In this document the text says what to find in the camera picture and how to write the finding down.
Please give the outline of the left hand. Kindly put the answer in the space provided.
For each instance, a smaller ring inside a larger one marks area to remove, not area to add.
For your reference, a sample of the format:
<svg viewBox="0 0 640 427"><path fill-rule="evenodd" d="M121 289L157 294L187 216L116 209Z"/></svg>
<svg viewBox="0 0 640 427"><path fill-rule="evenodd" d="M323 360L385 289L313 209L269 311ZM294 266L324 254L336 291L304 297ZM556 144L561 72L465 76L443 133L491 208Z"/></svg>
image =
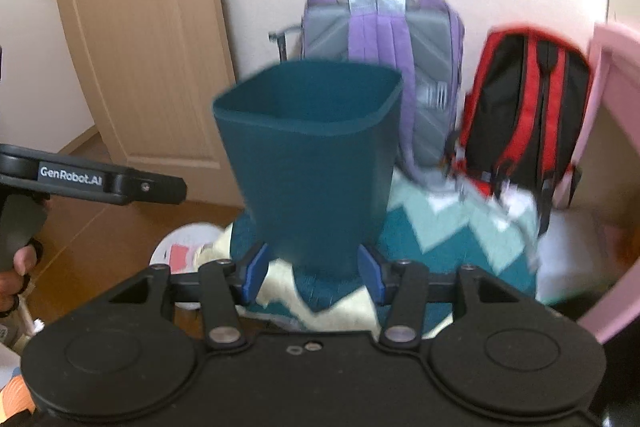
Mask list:
<svg viewBox="0 0 640 427"><path fill-rule="evenodd" d="M0 312L8 317L20 304L20 295L30 282L30 271L38 265L43 248L37 239L20 248L13 256L13 267L0 273Z"/></svg>

